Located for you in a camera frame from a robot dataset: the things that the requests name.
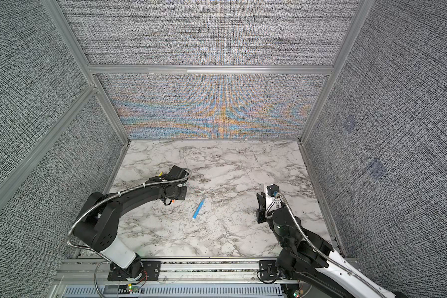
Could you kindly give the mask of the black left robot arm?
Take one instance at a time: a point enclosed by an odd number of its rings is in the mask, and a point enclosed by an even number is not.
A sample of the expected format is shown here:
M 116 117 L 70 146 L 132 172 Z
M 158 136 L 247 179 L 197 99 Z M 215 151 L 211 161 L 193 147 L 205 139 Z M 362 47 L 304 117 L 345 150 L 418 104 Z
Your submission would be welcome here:
M 130 242 L 123 239 L 124 225 L 138 215 L 150 212 L 160 201 L 165 206 L 184 201 L 187 186 L 175 183 L 144 186 L 124 193 L 89 195 L 73 224 L 71 235 L 82 241 L 92 252 L 109 262 L 108 281 L 138 281 L 148 273 L 142 256 Z

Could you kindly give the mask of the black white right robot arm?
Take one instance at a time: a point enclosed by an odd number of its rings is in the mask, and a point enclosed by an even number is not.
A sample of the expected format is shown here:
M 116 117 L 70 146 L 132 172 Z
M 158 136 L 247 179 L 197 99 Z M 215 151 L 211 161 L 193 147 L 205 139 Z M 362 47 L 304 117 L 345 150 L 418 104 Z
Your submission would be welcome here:
M 273 264 L 257 272 L 266 284 L 295 280 L 318 289 L 330 298 L 403 298 L 372 282 L 318 234 L 305 229 L 288 200 L 271 185 L 257 194 L 257 222 L 267 223 L 282 250 Z

